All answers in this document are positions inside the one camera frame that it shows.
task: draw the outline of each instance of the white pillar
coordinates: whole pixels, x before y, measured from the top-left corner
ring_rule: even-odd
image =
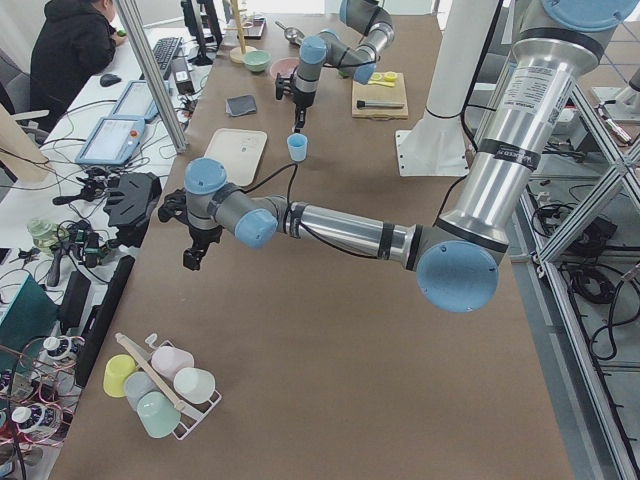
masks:
[[[396,132],[400,175],[468,172],[460,113],[499,4],[502,0],[453,1],[424,116],[412,130]]]

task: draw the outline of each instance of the wooden stick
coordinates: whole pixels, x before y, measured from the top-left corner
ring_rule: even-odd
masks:
[[[244,29],[242,28],[242,19],[240,18],[240,8],[238,7],[238,0],[231,0],[231,6],[233,8],[233,18],[236,22],[236,28],[238,29],[238,38],[240,39],[240,50],[244,55],[247,53],[247,44],[244,41]]]
[[[147,375],[151,377],[153,383],[155,383],[162,393],[164,393],[171,403],[173,403],[175,409],[182,412],[187,407],[187,403],[178,397],[178,395],[164,382],[153,367],[147,363],[144,357],[140,355],[140,352],[136,349],[138,345],[122,333],[116,333],[116,341],[122,345],[129,355],[133,357],[136,363],[140,365],[140,368],[142,368]]]

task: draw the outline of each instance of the white cup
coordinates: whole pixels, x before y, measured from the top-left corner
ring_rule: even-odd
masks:
[[[301,162],[307,158],[307,145],[309,140],[301,133],[294,133],[287,137],[289,155],[294,162]]]
[[[176,374],[173,388],[191,403],[204,403],[216,391],[216,379],[206,370],[187,367]]]
[[[163,377],[173,382],[176,373],[195,364],[193,355],[168,345],[158,347],[151,357],[151,366]]]

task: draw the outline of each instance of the black hoodie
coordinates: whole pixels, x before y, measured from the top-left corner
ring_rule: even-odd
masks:
[[[48,109],[39,121],[50,131],[91,75],[103,70],[116,50],[109,21],[91,3],[51,0],[31,55],[31,110]]]

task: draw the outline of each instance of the blue joint cap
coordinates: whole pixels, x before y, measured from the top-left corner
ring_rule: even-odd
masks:
[[[484,248],[451,240],[427,250],[416,269],[422,294],[448,312],[484,307],[498,287],[498,265]]]
[[[340,21],[347,24],[347,6],[349,5],[349,0],[342,0],[340,4]]]
[[[637,4],[638,0],[542,1],[545,11],[551,18],[579,32],[601,32],[614,28],[631,15]]]
[[[251,248],[261,248],[271,240],[278,221],[264,208],[246,213],[237,223],[235,237]]]
[[[224,166],[212,158],[196,158],[184,172],[184,188],[189,193],[207,195],[220,190],[227,183]]]
[[[300,60],[309,65],[324,62],[327,58],[327,44],[320,37],[307,37],[300,47]]]
[[[368,63],[367,65],[360,65],[356,68],[356,72],[353,74],[353,79],[361,83],[362,85],[366,85],[367,82],[371,79],[371,75],[376,71],[375,63]]]

